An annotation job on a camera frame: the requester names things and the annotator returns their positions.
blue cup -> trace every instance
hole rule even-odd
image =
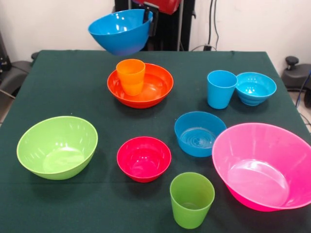
[[[175,122],[175,134],[180,148],[194,157],[212,155],[214,141],[226,129],[217,116],[206,112],[189,112]]]
[[[215,109],[224,109],[228,106],[238,78],[233,73],[224,70],[215,70],[207,76],[207,102]]]

cup rim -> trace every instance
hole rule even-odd
[[[212,73],[214,73],[214,72],[219,72],[219,71],[226,72],[226,73],[229,73],[229,74],[234,75],[234,77],[236,78],[235,84],[232,85],[232,86],[218,86],[218,85],[215,85],[214,83],[212,83],[212,82],[209,80],[210,74],[212,74]],[[207,75],[207,81],[208,81],[210,84],[212,84],[213,86],[216,86],[216,87],[219,87],[219,88],[233,88],[233,87],[235,87],[235,86],[238,84],[238,77],[237,77],[234,73],[232,73],[232,72],[230,72],[230,71],[221,70],[221,69],[220,69],[220,70],[214,70],[214,71],[210,72],[210,73]]]
[[[192,209],[188,209],[188,208],[182,206],[181,204],[179,204],[179,203],[175,200],[175,198],[174,198],[174,196],[173,196],[173,194],[172,194],[172,183],[175,181],[175,179],[177,179],[177,177],[182,176],[182,175],[185,175],[185,174],[196,174],[196,175],[199,175],[199,176],[203,177],[203,178],[211,185],[212,191],[213,191],[213,198],[212,198],[212,200],[210,201],[210,203],[209,203],[207,206],[205,206],[205,207],[203,207],[203,208],[201,208],[201,209],[192,210]],[[198,212],[198,211],[205,210],[205,209],[207,209],[208,207],[210,207],[210,206],[212,205],[212,203],[213,203],[214,200],[215,200],[215,188],[214,188],[212,182],[211,182],[207,177],[203,176],[202,174],[197,173],[197,172],[183,172],[183,173],[177,175],[177,176],[172,180],[171,185],[170,185],[170,195],[171,195],[172,200],[173,200],[179,207],[181,207],[182,209],[185,209],[185,210],[188,210],[188,211],[193,211],[193,212]]]
[[[137,62],[139,62],[139,63],[142,63],[142,64],[143,64],[143,69],[141,69],[140,71],[138,71],[138,72],[136,72],[136,73],[132,73],[132,74],[126,74],[126,73],[124,73],[124,72],[121,72],[121,71],[119,71],[118,66],[119,66],[122,62],[125,62],[125,61],[137,61]],[[136,75],[136,74],[139,74],[139,73],[143,72],[144,70],[146,70],[146,64],[145,64],[142,60],[134,59],[134,58],[124,59],[124,60],[118,62],[118,64],[116,65],[116,71],[117,71],[118,73],[121,73],[121,74],[124,74],[124,75]]]

floor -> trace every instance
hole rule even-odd
[[[0,126],[4,122],[13,102],[13,99],[3,93],[0,93]]]
[[[297,97],[298,97],[298,92],[289,92],[294,104],[296,103]],[[298,107],[298,111],[305,123],[308,123],[308,121],[311,123],[311,109],[308,109],[305,107],[304,104],[304,93],[301,93],[301,101]],[[14,103],[14,100],[11,99],[10,97],[0,93],[0,126],[1,124],[5,121],[5,117],[8,114],[12,104]],[[306,124],[306,127],[308,128],[309,132],[311,132],[311,125]]]
[[[297,98],[298,98],[298,92],[289,92],[294,104],[296,104]],[[303,121],[307,124],[308,121],[311,123],[311,108],[306,108],[304,104],[304,93],[301,93],[300,96],[300,104],[298,106],[298,112],[300,113],[301,118]],[[311,132],[311,125],[306,125],[309,132]]]

red bowl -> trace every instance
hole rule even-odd
[[[129,96],[122,89],[117,71],[113,71],[107,80],[109,91],[121,103],[132,108],[150,108],[160,103],[173,88],[172,75],[163,67],[146,63],[146,73],[142,92],[137,96]]]
[[[170,149],[153,137],[135,137],[117,154],[120,169],[134,181],[147,183],[162,175],[172,160]]]
[[[138,4],[144,4],[145,0],[134,0]],[[181,0],[148,0],[149,3],[159,7],[159,11],[166,14],[173,14],[181,2]]]

blue bowl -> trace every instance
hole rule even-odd
[[[212,155],[214,141],[226,125],[213,114],[189,112],[177,119],[174,129],[178,144],[185,153],[208,157]]]
[[[246,72],[237,76],[236,90],[241,101],[250,106],[256,106],[276,92],[276,83],[266,75]]]
[[[149,36],[152,12],[143,23],[143,9],[120,11],[94,21],[89,33],[105,50],[113,55],[130,55],[140,51]]]

